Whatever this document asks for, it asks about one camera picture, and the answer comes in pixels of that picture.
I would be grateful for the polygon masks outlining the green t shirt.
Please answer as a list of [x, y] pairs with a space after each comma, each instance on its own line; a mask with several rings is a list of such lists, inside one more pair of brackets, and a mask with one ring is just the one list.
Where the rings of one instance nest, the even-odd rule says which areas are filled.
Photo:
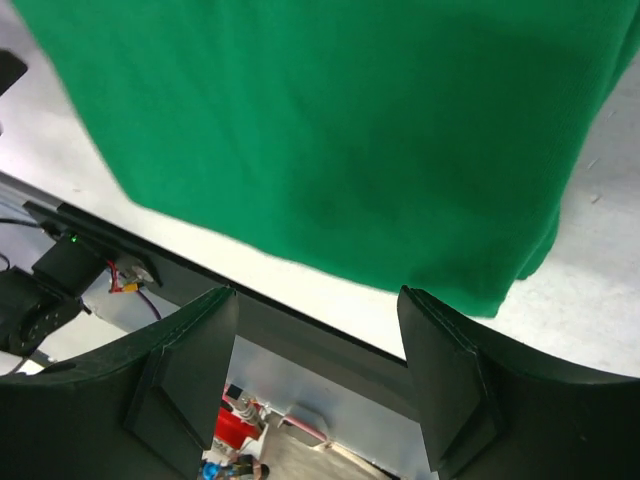
[[493, 317], [558, 230], [635, 1], [18, 1], [136, 203]]

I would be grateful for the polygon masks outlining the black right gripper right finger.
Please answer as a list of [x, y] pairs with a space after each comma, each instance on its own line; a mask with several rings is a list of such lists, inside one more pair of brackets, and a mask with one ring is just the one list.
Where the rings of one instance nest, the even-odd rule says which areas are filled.
[[442, 479], [635, 479], [639, 382], [546, 354], [403, 288], [401, 336]]

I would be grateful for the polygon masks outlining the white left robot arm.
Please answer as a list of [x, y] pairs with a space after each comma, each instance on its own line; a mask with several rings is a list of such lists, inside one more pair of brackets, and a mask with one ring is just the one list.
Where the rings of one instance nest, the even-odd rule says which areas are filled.
[[29, 356], [52, 333], [89, 311], [83, 295], [107, 268], [106, 260], [75, 237], [52, 246], [30, 273], [1, 273], [1, 350]]

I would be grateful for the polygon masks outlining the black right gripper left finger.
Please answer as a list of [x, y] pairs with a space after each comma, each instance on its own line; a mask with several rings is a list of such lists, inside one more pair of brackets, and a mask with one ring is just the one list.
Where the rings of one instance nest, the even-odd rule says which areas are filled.
[[33, 375], [1, 379], [5, 479], [194, 479], [211, 447], [239, 305], [213, 289]]

